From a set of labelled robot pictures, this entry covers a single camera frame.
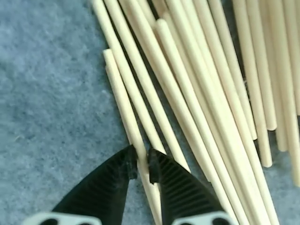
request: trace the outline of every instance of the wooden stick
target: wooden stick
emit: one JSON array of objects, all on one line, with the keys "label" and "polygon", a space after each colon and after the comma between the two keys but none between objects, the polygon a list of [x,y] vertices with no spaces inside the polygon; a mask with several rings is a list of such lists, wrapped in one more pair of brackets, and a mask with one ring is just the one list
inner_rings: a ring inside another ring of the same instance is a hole
[{"label": "wooden stick", "polygon": [[207,77],[208,70],[205,63],[203,63],[203,56],[200,54],[196,40],[192,35],[188,20],[182,9],[183,6],[179,0],[168,0],[167,3],[175,23],[177,23],[177,27],[181,29],[180,33],[185,34],[184,43],[186,44],[186,49],[190,56],[189,58],[193,63],[194,70],[198,74],[199,83],[210,103],[216,123],[219,126],[220,133],[226,144],[226,150],[231,158],[231,162],[238,175],[249,205],[251,205],[251,210],[253,211],[256,220],[259,222],[258,224],[270,224],[252,168],[249,164],[237,127],[235,126],[233,116],[228,112],[229,109],[220,108],[219,98],[215,95],[215,88],[211,84],[211,80]]},{"label": "wooden stick", "polygon": [[186,170],[190,172],[188,164],[185,160],[185,157],[182,153],[180,145],[177,141],[177,138],[173,132],[171,124],[168,120],[168,117],[164,111],[164,108],[159,100],[159,97],[156,93],[156,90],[153,86],[150,75],[147,71],[147,68],[143,62],[143,59],[140,55],[140,52],[136,46],[136,43],[132,37],[130,29],[126,23],[125,17],[122,13],[122,10],[117,2],[117,0],[105,0],[106,7],[110,12],[110,16],[114,21],[116,29],[119,33],[119,36],[124,44],[124,47],[127,51],[127,54],[131,60],[131,63],[134,66],[136,75],[142,85],[143,91],[146,94],[146,97],[150,103],[150,106],[154,112],[154,115],[158,121],[158,124],[165,136],[165,139],[170,147],[174,159],[182,165]]},{"label": "wooden stick", "polygon": [[[256,158],[256,148],[252,141],[252,135],[249,126],[245,126],[245,124],[247,124],[246,116],[243,112],[239,96],[235,89],[230,69],[227,64],[226,56],[224,54],[220,39],[218,38],[218,32],[215,27],[212,15],[210,13],[209,5],[207,1],[202,0],[195,0],[194,3],[198,11],[200,22],[203,25],[204,32],[210,45],[211,52],[214,56],[216,66],[220,73],[220,78],[222,80],[222,84],[227,95],[229,105],[231,106],[231,111],[233,113],[247,155],[249,158]],[[259,111],[258,113],[261,114],[262,118],[264,117],[263,108],[262,112]],[[257,126],[257,132],[259,133],[259,147],[260,151],[262,152],[262,165],[265,167],[270,167],[272,166],[272,155],[269,144],[268,132],[267,129],[263,128],[263,126]]]},{"label": "wooden stick", "polygon": [[164,12],[168,10],[164,0],[152,0],[152,3],[159,17],[162,17]]},{"label": "wooden stick", "polygon": [[293,94],[292,71],[288,42],[285,29],[285,18],[281,0],[267,1],[270,15],[275,56],[278,66],[277,78],[284,103],[285,125],[292,162],[294,184],[300,186],[300,140],[296,115],[295,98]]},{"label": "wooden stick", "polygon": [[[297,30],[298,30],[298,45],[300,45],[300,1],[295,1],[296,2],[296,14],[297,14]],[[297,107],[297,114],[300,116],[300,100],[296,99],[296,107]]]},{"label": "wooden stick", "polygon": [[208,150],[210,158],[219,175],[219,178],[223,184],[223,187],[227,193],[231,205],[234,208],[237,217],[239,218],[239,222],[241,224],[249,224],[247,216],[243,210],[238,195],[235,191],[234,185],[226,169],[226,166],[218,151],[218,147],[210,131],[210,127],[206,121],[202,108],[199,105],[196,94],[193,90],[193,86],[188,78],[187,71],[181,60],[180,54],[177,50],[176,44],[172,38],[171,32],[168,28],[166,21],[163,19],[159,19],[157,21],[156,28],[167,53],[167,56],[169,57],[169,60],[174,68],[177,82],[179,83],[179,86],[185,97],[191,114],[194,117],[194,121],[198,127],[201,137],[203,138],[204,144]]},{"label": "wooden stick", "polygon": [[276,59],[273,45],[273,37],[271,33],[270,27],[270,15],[267,6],[267,0],[260,0],[260,12],[262,16],[262,24],[263,24],[263,33],[266,43],[267,56],[268,56],[268,64],[271,78],[271,85],[273,90],[273,97],[275,99],[275,111],[276,111],[276,120],[277,120],[277,129],[276,129],[276,139],[277,139],[277,147],[280,151],[287,151],[288,143],[286,136],[286,128],[285,128],[285,119],[283,112],[283,103],[280,95],[279,82],[277,79],[277,68],[276,68]]},{"label": "wooden stick", "polygon": [[248,22],[246,2],[245,0],[233,0],[232,2],[238,27],[253,116],[256,123],[261,161],[263,166],[270,167],[272,165],[272,155],[265,116],[263,113],[263,101],[256,70],[255,54]]},{"label": "wooden stick", "polygon": [[104,32],[104,35],[106,37],[106,40],[108,42],[108,45],[111,47],[111,50],[116,58],[122,79],[128,90],[131,100],[133,101],[139,118],[141,119],[142,125],[147,133],[147,136],[152,146],[158,151],[161,151],[165,154],[165,149],[160,141],[160,138],[149,115],[141,93],[136,85],[136,82],[134,80],[133,74],[126,60],[124,52],[122,50],[122,47],[113,30],[113,26],[105,9],[103,0],[93,0],[93,7]]},{"label": "wooden stick", "polygon": [[145,15],[145,17],[147,18],[148,23],[150,24],[150,26],[152,28],[155,27],[155,23],[156,23],[156,19],[152,13],[152,10],[149,6],[149,3],[147,0],[138,0],[138,3],[140,4],[140,7]]},{"label": "wooden stick", "polygon": [[162,218],[159,190],[157,185],[150,184],[147,164],[147,152],[136,122],[133,109],[129,101],[129,97],[125,90],[112,51],[109,49],[105,50],[104,57],[109,71],[107,75],[109,77],[109,81],[111,83],[112,90],[117,101],[118,109],[120,111],[124,127],[127,131],[128,139],[130,143],[134,145],[138,154],[138,170],[142,178],[142,183],[146,192],[148,202],[150,204],[155,224],[161,225]]},{"label": "wooden stick", "polygon": [[300,115],[300,46],[297,28],[296,1],[283,0],[285,25],[287,31],[287,40],[290,52],[290,60],[292,66],[292,76],[294,84],[294,95],[296,101],[296,110]]},{"label": "wooden stick", "polygon": [[263,38],[263,25],[259,4],[258,0],[246,0],[246,4],[267,128],[268,130],[275,130],[277,128],[277,123],[274,99],[270,82],[266,46]]},{"label": "wooden stick", "polygon": [[194,155],[197,161],[199,162],[201,167],[205,168],[205,171],[209,174],[209,178],[215,188],[216,193],[218,193],[220,201],[223,203],[223,205],[225,205],[226,209],[231,209],[232,211],[230,202],[228,201],[228,198],[226,196],[222,183],[218,177],[218,174],[213,166],[210,156],[206,151],[205,145],[198,132],[197,126],[193,121],[193,118],[181,94],[181,91],[173,77],[173,74],[171,73],[171,70],[162,53],[162,50],[159,47],[159,44],[155,38],[151,27],[147,23],[147,20],[144,17],[139,5],[134,0],[129,1],[128,5],[130,6],[131,13],[135,18],[138,28],[140,29],[141,35],[148,46],[148,50],[152,52],[153,59],[158,68],[158,71],[160,72],[161,79],[163,79],[165,85],[168,86],[170,94],[173,96],[174,99],[176,99],[175,103],[177,105],[177,109],[179,110],[180,114],[182,115],[182,119],[184,120],[186,126],[189,129],[194,143],[197,144],[198,151],[194,151]]},{"label": "wooden stick", "polygon": [[194,37],[199,45],[202,55],[204,56],[204,60],[207,68],[210,70],[210,76],[216,86],[217,94],[220,96],[222,101],[227,104],[226,95],[224,93],[216,65],[214,63],[214,59],[210,53],[210,48],[207,44],[202,26],[198,20],[197,12],[195,10],[194,4],[192,0],[181,0],[183,8],[185,9],[187,18],[194,32]]},{"label": "wooden stick", "polygon": [[[242,49],[242,54],[244,59],[246,76],[247,79],[250,80],[251,78],[257,75],[256,74],[257,70],[255,68],[255,56],[254,56],[254,50],[252,48],[252,40],[251,40],[250,27],[247,18],[246,4],[244,1],[237,0],[237,1],[233,1],[233,7],[236,16],[238,33],[240,37],[240,44],[241,44],[241,49]],[[257,93],[257,89],[256,89],[257,86],[254,86],[253,82],[249,82],[248,84],[249,84],[250,97],[253,95],[255,96],[255,94]],[[255,110],[256,105],[257,104],[252,102],[253,110]],[[254,165],[252,166],[252,168],[257,168],[259,170],[261,169],[259,166],[255,167]],[[257,182],[260,183],[259,188],[262,193],[263,201],[265,203],[269,218],[272,221],[272,224],[278,224],[277,222],[278,219],[271,200],[268,186],[266,184],[265,178],[263,177],[263,173],[258,172],[255,177]]]},{"label": "wooden stick", "polygon": [[255,129],[253,114],[248,99],[248,94],[240,70],[238,58],[234,49],[233,40],[228,28],[225,13],[223,10],[222,2],[220,0],[208,0],[210,5],[211,13],[215,21],[215,25],[220,37],[220,41],[223,46],[225,56],[227,58],[228,66],[235,84],[235,88],[240,98],[248,127],[250,129],[252,139],[257,139],[257,133]]}]

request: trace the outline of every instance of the blue-gray carpet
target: blue-gray carpet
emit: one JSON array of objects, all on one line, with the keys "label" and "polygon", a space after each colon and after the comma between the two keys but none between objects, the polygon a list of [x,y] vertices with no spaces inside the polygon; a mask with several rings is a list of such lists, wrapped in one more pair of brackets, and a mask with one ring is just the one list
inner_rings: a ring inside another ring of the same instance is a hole
[{"label": "blue-gray carpet", "polygon": [[[105,75],[107,45],[87,1],[0,0],[0,5],[0,224],[16,225],[54,207],[128,141]],[[280,222],[298,224],[300,188],[292,184],[288,154],[276,150],[273,136],[271,144],[274,166],[265,175]],[[123,224],[153,224],[140,180],[130,182]]]}]

